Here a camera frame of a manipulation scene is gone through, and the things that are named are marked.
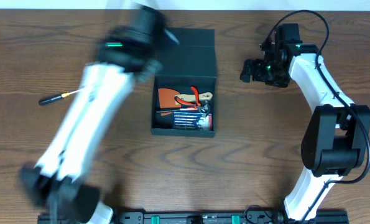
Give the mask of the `red handled pliers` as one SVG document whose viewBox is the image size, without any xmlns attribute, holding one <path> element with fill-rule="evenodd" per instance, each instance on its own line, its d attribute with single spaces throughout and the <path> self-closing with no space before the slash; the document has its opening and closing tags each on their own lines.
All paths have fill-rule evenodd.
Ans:
<svg viewBox="0 0 370 224">
<path fill-rule="evenodd" d="M 210 101 L 213 97 L 211 92 L 199 93 L 195 86 L 190 87 L 192 95 L 179 94 L 174 96 L 174 100 L 186 106 L 187 110 L 197 110 L 199 113 L 208 114 L 210 112 Z"/>
</svg>

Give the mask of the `dark green lidded box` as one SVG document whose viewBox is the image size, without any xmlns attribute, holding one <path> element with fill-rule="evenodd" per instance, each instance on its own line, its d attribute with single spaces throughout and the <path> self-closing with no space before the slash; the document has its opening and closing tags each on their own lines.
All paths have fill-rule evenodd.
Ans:
<svg viewBox="0 0 370 224">
<path fill-rule="evenodd" d="M 170 31 L 179 40 L 179 44 L 169 47 L 159 56 L 163 69 L 154 77 L 150 131 L 153 135 L 161 136 L 212 138 L 215 136 L 214 121 L 210 131 L 179 130 L 173 128 L 172 114 L 161 116 L 156 113 L 159 107 L 159 88 L 170 88 L 187 94 L 192 92 L 190 87 L 195 86 L 200 91 L 215 93 L 215 31 L 187 28 L 171 28 Z"/>
</svg>

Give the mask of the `blue precision screwdriver case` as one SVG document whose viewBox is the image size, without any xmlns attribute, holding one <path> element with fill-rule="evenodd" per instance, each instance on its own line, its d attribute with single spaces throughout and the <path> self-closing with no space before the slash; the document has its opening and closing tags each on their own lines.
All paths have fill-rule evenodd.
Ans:
<svg viewBox="0 0 370 224">
<path fill-rule="evenodd" d="M 213 120 L 211 114 L 175 112 L 173 128 L 191 131 L 211 131 Z"/>
</svg>

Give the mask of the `orange scraper wooden handle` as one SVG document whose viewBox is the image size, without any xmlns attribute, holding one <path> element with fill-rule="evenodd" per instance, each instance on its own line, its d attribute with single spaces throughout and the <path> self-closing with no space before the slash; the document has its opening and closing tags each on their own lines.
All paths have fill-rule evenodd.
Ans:
<svg viewBox="0 0 370 224">
<path fill-rule="evenodd" d="M 159 109 L 172 109 L 172 108 L 183 108 L 182 105 L 178 104 L 174 100 L 175 95 L 179 95 L 183 93 L 179 93 L 177 90 L 169 89 L 169 88 L 159 88 L 158 89 L 158 96 L 159 96 Z M 167 116 L 171 113 L 162 113 L 161 116 Z"/>
</svg>

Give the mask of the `black yellow screwdriver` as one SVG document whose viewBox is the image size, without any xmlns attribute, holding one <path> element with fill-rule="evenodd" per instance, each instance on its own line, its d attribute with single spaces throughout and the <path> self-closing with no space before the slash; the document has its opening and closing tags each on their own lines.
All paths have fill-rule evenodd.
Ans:
<svg viewBox="0 0 370 224">
<path fill-rule="evenodd" d="M 56 101 L 59 101 L 59 100 L 62 100 L 66 97 L 69 97 L 71 95 L 74 95 L 75 93 L 78 93 L 82 91 L 82 88 L 81 89 L 78 89 L 78 90 L 75 90 L 75 91 L 70 91 L 70 92 L 66 92 L 66 93 L 59 93 L 57 95 L 53 95 L 53 96 L 48 96 L 46 98 L 42 98 L 39 100 L 38 104 L 40 106 L 45 106 L 45 105 L 49 105 L 51 103 L 54 103 Z"/>
</svg>

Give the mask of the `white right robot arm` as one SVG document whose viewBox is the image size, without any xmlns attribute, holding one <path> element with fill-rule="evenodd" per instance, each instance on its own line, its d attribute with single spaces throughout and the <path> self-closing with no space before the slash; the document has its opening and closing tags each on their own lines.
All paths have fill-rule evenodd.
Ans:
<svg viewBox="0 0 370 224">
<path fill-rule="evenodd" d="M 364 165 L 370 168 L 370 109 L 356 105 L 336 84 L 321 56 L 321 48 L 305 44 L 298 24 L 276 24 L 260 45 L 263 59 L 247 59 L 240 80 L 286 88 L 294 81 L 301 89 L 312 117 L 302 139 L 303 170 L 281 211 L 272 223 L 321 223 L 343 221 L 337 212 L 319 214 L 318 207 L 335 184 Z"/>
</svg>

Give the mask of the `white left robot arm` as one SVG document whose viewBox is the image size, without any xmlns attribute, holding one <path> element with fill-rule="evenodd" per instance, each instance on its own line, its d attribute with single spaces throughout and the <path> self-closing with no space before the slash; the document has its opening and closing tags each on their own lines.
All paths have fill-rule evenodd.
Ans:
<svg viewBox="0 0 370 224">
<path fill-rule="evenodd" d="M 49 211 L 49 223 L 110 223 L 113 209 L 86 185 L 95 152 L 135 85 L 162 68 L 158 54 L 178 39 L 165 16 L 141 6 L 132 21 L 111 29 L 83 70 L 80 87 L 49 147 L 20 180 L 31 201 Z"/>
</svg>

